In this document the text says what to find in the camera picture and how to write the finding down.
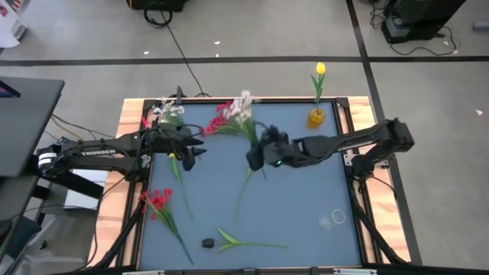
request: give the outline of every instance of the black metal frame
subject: black metal frame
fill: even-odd
[[[225,103],[229,100],[232,100],[232,98],[204,98],[204,99],[196,99],[196,98],[181,98],[181,99],[176,99],[180,100],[181,104],[183,105],[192,105],[192,104],[222,104]],[[143,104],[143,112],[142,116],[147,118],[148,112],[150,111],[151,107],[157,104],[159,101],[156,99],[145,99],[144,104]],[[260,99],[261,103],[265,104],[283,104],[283,103],[313,103],[313,98],[312,97],[291,97],[291,98],[262,98]],[[339,113],[339,106],[341,106],[344,111],[345,111],[345,116],[346,116],[346,122],[348,126],[348,131],[354,131],[354,126],[353,126],[353,121],[351,117],[351,112],[348,104],[345,104],[345,102],[348,103],[348,98],[330,98],[326,99],[323,98],[321,99],[320,102],[329,102],[332,104],[333,108],[333,114],[334,114],[334,119],[335,119],[335,124],[336,124],[336,129],[338,134],[344,134],[342,130],[342,122],[340,119],[340,113]],[[140,123],[140,129],[144,127],[143,123]],[[364,235],[362,232],[362,227],[361,227],[361,221],[360,218],[357,217],[355,214],[355,211],[353,211],[354,206],[354,201],[353,201],[353,196],[356,196],[355,192],[355,186],[354,186],[354,180],[351,178],[349,174],[348,168],[345,166],[345,175],[347,179],[347,185],[348,185],[348,192],[350,195],[350,203],[352,207],[352,216],[355,220],[355,230],[357,232],[357,241],[358,241],[358,248],[360,251],[360,258],[361,258],[361,263],[362,265],[369,264],[368,256],[367,256],[367,250],[365,247],[365,242],[364,242]],[[372,209],[371,209],[371,204],[370,204],[370,198],[368,196],[368,189],[366,187],[365,182],[360,182],[360,187],[361,187],[361,194],[362,194],[362,199],[363,199],[363,209],[365,210],[365,213],[368,217],[368,219],[374,224],[374,217],[372,214]],[[142,191],[146,191],[148,188],[148,183],[143,183],[142,186]],[[126,206],[125,206],[125,213],[124,213],[124,220],[123,220],[123,226],[127,224],[128,219],[131,215],[131,208],[133,205],[134,201],[134,189],[135,186],[130,185],[129,187],[129,193],[128,193],[128,199],[126,201]],[[397,194],[397,196],[404,196],[404,192],[401,194]],[[138,258],[139,258],[139,248],[141,245],[141,234],[142,234],[142,226],[143,226],[144,220],[141,219],[137,225],[136,225],[136,232],[134,235],[134,243],[133,243],[133,248],[132,248],[132,253],[131,253],[131,263],[130,265],[133,267],[136,267],[138,264]],[[379,249],[379,246],[377,245],[377,242],[374,240],[374,237],[371,236],[371,241],[374,246],[374,256],[375,256],[375,263],[376,264],[382,264],[382,254],[381,250]],[[413,246],[409,246],[410,248],[410,253],[414,252],[415,254],[419,254],[418,251],[411,251],[411,248]],[[116,266],[121,266],[122,261],[124,258],[124,250],[121,249],[119,251],[118,257],[116,259]],[[254,273],[255,271],[260,271],[260,269],[256,270],[251,270],[251,273]],[[282,269],[282,268],[277,268],[277,269],[266,269],[263,270],[266,273],[323,273],[323,272],[331,272],[332,268],[318,268],[318,267],[310,267],[310,268],[298,268],[298,269]],[[191,270],[191,273],[236,273],[236,274],[243,274],[243,270]],[[175,273],[175,274],[180,274],[182,273],[181,270],[166,270],[165,273]]]

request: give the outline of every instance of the green stem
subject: green stem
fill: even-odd
[[[282,244],[265,244],[265,243],[254,242],[254,241],[241,241],[240,244],[264,245],[264,246],[273,246],[273,247],[277,247],[277,248],[287,248],[286,245],[282,245]]]
[[[241,192],[239,194],[238,202],[236,202],[235,207],[235,222],[238,221],[238,213],[239,213],[239,205],[241,204],[241,198],[243,197],[243,193],[245,192],[246,185],[248,184],[248,180],[250,179],[251,173],[253,171],[250,168],[246,169],[246,179],[244,180],[243,187],[241,188]]]
[[[180,235],[178,235],[178,234],[176,235],[176,238],[178,239],[178,241],[179,241],[179,242],[180,242],[180,244],[182,245],[183,251],[185,251],[185,254],[186,254],[186,256],[189,258],[190,263],[193,265],[192,258],[191,258],[191,256],[190,256],[190,254],[189,254],[188,250],[186,249],[186,246],[185,246],[185,244],[183,243],[182,238],[181,238],[181,237],[180,237]]]
[[[185,202],[185,207],[186,207],[186,210],[188,211],[189,215],[190,215],[190,218],[191,219],[195,219],[193,217],[193,213],[192,213],[192,210],[190,210],[190,205],[189,205],[189,200],[187,199],[186,197],[186,192],[185,192],[185,187],[183,186],[182,184],[182,180],[180,179],[180,175],[178,173],[178,169],[176,167],[176,161],[175,159],[172,159],[171,160],[171,166],[172,166],[172,170],[173,170],[173,173],[175,174],[175,177],[176,177],[176,181],[178,182],[178,184],[180,185],[180,190],[182,190],[182,194],[183,194],[183,201]]]

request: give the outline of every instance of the table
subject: table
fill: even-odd
[[[205,100],[225,99],[226,98],[186,100],[190,100],[191,102],[203,102]],[[312,99],[303,97],[282,97],[280,100],[296,102]],[[341,122],[341,127],[344,133],[349,132],[352,129],[360,130],[362,128],[368,128],[374,124],[374,117],[368,97],[334,98],[334,100],[338,103],[338,119]],[[120,136],[122,134],[139,130],[141,127],[141,116],[143,114],[143,110],[147,110],[152,104],[153,103],[151,100],[147,100],[145,104],[144,99],[126,99],[122,107],[117,135]],[[367,149],[368,148],[361,148],[360,152],[366,151]],[[391,163],[390,165],[392,170],[396,170],[393,169],[396,167],[392,167],[393,165]],[[393,176],[396,176],[394,174],[398,175],[398,172],[392,171],[392,174]],[[377,167],[374,175],[389,184],[391,183],[388,169]],[[110,173],[108,175],[105,188],[110,188],[120,178],[121,175],[117,173]],[[354,182],[354,184],[355,186],[358,186],[360,183]],[[366,191],[368,191],[367,198],[363,196],[363,194],[366,194],[366,192],[363,192],[362,194],[357,193],[356,195],[362,203],[364,200],[370,200],[371,215],[373,216],[377,229],[384,236],[389,245],[398,253],[398,255],[404,260],[411,260],[412,262],[420,264],[416,240],[412,238],[413,229],[412,225],[410,224],[409,212],[407,209],[401,209],[400,212],[397,206],[397,204],[399,204],[399,206],[405,207],[405,198],[403,197],[402,186],[398,185],[399,183],[394,184],[398,196],[397,203],[393,197],[392,191],[387,186],[378,183],[374,179],[369,179],[366,182]],[[140,190],[140,184],[129,186],[128,183],[121,183],[103,199],[96,224],[99,248],[97,250],[95,260],[92,262],[93,264],[102,258],[103,254],[110,248],[113,241],[119,234],[124,220],[128,217],[128,213],[130,213],[130,210],[133,209],[137,203],[137,197]],[[138,263],[138,253],[140,250],[141,239],[134,238],[134,236],[140,234],[141,226],[133,229],[126,241],[125,249],[119,254],[117,260],[112,263],[113,265]],[[383,261],[386,262],[387,259],[382,257],[382,255],[376,249],[376,246],[372,245],[371,238],[363,225],[361,226],[360,234],[361,238],[363,238],[362,243],[364,246],[364,255],[362,256],[364,258],[363,261],[373,263],[378,262],[381,260],[380,258],[383,258]]]
[[[23,173],[61,96],[64,81],[18,77],[1,77],[0,80],[21,93],[18,99],[0,99],[0,128],[3,130],[0,134],[0,219],[8,219],[25,211],[36,188],[46,191],[37,186],[36,175]],[[0,249],[0,261],[20,217],[12,220],[11,233]]]

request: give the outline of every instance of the small vase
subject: small vase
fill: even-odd
[[[325,120],[325,113],[322,109],[313,109],[307,118],[307,127],[318,128]]]

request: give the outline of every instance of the wooden table frame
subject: wooden table frame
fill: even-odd
[[[184,104],[192,104],[223,102],[229,99],[232,98],[191,98],[182,100]],[[313,102],[312,97],[263,97],[260,99],[265,102]],[[333,109],[335,114],[337,114],[335,120],[341,133],[358,131],[375,124],[370,102],[366,96],[348,98],[325,97],[322,98],[322,101],[334,102]],[[117,137],[140,130],[143,127],[141,116],[150,115],[148,112],[150,112],[149,109],[153,104],[154,99],[126,99],[121,111]],[[369,148],[362,147],[359,148],[360,150],[351,150],[349,153],[359,152],[362,154]],[[392,190],[384,184],[377,182],[376,179],[372,178],[363,183],[354,180],[349,184],[353,184],[353,192],[355,192],[365,213],[374,222],[377,230],[393,250],[404,260],[421,264],[395,158],[389,160],[389,168],[376,167],[374,175],[388,184],[391,184],[391,182],[394,183],[397,200],[394,198]],[[390,174],[392,174],[394,181],[391,181]],[[113,186],[119,179],[121,179],[120,174],[111,172],[108,175],[105,190]],[[361,188],[363,190],[361,193],[358,191],[360,186],[363,187]],[[123,224],[126,223],[132,211],[135,209],[138,203],[137,197],[142,188],[146,188],[146,186],[142,186],[141,183],[131,185],[128,182],[123,182],[103,198],[96,221],[98,249],[91,265],[99,262],[105,252],[112,246]],[[368,230],[358,220],[356,221],[356,229],[362,263],[386,263],[387,259],[385,255],[381,253],[368,233]],[[125,242],[125,249],[119,251],[116,260],[112,262],[112,266],[138,265],[141,231],[142,222],[132,229]],[[94,241],[92,241],[90,255],[93,252]]]

